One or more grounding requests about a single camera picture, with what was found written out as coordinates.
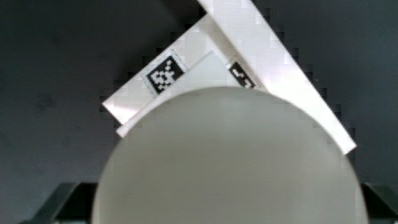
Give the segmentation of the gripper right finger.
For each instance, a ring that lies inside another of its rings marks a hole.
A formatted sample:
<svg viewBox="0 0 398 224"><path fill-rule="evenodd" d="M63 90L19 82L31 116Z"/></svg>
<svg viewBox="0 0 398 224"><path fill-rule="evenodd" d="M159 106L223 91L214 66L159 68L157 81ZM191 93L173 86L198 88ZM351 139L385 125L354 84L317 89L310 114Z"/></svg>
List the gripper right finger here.
<svg viewBox="0 0 398 224"><path fill-rule="evenodd" d="M377 183L363 184L370 224L398 224L398 194Z"/></svg>

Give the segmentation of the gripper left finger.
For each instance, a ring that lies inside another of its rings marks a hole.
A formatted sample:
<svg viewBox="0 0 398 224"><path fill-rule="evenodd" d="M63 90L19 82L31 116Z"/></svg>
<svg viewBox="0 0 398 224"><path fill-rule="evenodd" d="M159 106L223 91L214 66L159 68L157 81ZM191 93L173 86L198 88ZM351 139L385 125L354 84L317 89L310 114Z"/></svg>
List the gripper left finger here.
<svg viewBox="0 0 398 224"><path fill-rule="evenodd" d="M59 184L35 216L20 224L77 224L81 222L79 183Z"/></svg>

